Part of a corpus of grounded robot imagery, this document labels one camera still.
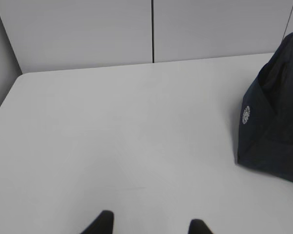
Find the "fabric bag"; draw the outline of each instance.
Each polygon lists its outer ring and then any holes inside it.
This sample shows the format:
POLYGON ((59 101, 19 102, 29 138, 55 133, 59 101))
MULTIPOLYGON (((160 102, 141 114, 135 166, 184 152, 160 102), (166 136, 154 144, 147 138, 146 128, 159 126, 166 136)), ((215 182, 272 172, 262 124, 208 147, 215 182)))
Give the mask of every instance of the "fabric bag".
POLYGON ((293 182, 293 33, 243 97, 237 163, 293 182))

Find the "white table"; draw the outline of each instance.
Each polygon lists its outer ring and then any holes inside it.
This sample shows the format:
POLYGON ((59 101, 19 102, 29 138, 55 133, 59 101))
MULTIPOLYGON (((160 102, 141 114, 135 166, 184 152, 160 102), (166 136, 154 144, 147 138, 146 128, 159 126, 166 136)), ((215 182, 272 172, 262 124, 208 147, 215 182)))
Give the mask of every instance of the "white table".
POLYGON ((293 183, 234 164, 271 54, 29 73, 0 108, 0 234, 293 234, 293 183))

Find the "black object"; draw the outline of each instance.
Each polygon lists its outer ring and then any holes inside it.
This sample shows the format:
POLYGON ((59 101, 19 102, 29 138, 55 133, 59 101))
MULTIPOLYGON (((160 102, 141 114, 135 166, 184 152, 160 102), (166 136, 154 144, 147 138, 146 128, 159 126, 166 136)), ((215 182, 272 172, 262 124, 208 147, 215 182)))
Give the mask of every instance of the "black object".
POLYGON ((81 234, 112 234, 114 213, 102 211, 99 216, 81 234))
MULTIPOLYGON (((99 216, 81 234, 112 234, 114 213, 102 211, 99 216)), ((208 226, 200 219, 193 219, 188 234, 213 234, 208 226)))
POLYGON ((293 182, 293 33, 244 95, 237 162, 293 182))
POLYGON ((193 219, 190 223, 188 234, 213 234, 204 221, 193 219))

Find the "dark navy bag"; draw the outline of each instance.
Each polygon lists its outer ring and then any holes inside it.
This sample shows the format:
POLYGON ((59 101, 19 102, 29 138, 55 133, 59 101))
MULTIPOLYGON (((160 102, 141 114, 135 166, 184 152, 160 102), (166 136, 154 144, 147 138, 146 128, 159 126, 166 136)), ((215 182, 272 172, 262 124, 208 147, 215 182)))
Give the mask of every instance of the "dark navy bag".
POLYGON ((237 162, 293 182, 293 33, 243 97, 237 162))

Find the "white logo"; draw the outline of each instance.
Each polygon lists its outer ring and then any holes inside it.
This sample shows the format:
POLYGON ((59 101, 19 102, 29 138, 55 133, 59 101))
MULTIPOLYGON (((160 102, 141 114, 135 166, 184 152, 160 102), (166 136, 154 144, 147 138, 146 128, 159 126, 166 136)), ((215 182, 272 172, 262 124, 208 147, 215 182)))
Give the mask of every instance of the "white logo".
POLYGON ((250 110, 250 107, 247 106, 245 109, 244 109, 244 112, 243 112, 243 115, 242 115, 242 123, 243 124, 246 124, 249 120, 249 117, 250 117, 250 113, 251 113, 251 110, 250 110))

